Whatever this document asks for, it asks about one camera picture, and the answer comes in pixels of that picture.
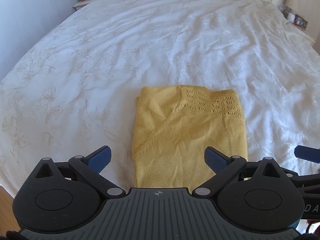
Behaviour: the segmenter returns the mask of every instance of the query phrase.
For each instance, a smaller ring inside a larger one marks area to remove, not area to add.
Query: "folded sweater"
[[[204,162],[208,146],[247,158],[237,93],[186,85],[142,88],[132,143],[136,187],[191,192],[214,176]]]

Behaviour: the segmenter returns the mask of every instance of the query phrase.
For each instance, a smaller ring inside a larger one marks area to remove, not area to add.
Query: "wooden floor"
[[[0,187],[0,236],[7,231],[20,231],[17,221],[12,213],[13,198],[3,187]]]

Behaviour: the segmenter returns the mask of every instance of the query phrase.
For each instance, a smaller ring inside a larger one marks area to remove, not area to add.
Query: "metal pin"
[[[107,190],[107,193],[112,196],[118,196],[122,193],[122,189],[120,189],[118,187],[112,187]]]
[[[195,193],[200,195],[200,196],[206,196],[210,194],[210,190],[206,187],[199,187],[195,190]]]

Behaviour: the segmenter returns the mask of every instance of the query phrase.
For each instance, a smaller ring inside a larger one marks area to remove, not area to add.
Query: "wall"
[[[308,21],[307,33],[314,39],[320,32],[320,0],[299,0],[298,14]]]
[[[0,80],[44,35],[75,12],[78,0],[0,0]]]
[[[316,43],[313,45],[313,48],[318,52],[320,55],[320,33],[318,35],[318,38],[316,39]]]

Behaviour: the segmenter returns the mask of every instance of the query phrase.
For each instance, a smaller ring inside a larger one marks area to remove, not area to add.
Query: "bedding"
[[[42,38],[0,83],[0,185],[15,195],[42,157],[112,150],[101,174],[133,186],[135,98],[144,86],[238,93],[248,158],[299,174],[319,165],[320,57],[260,0],[96,0]]]

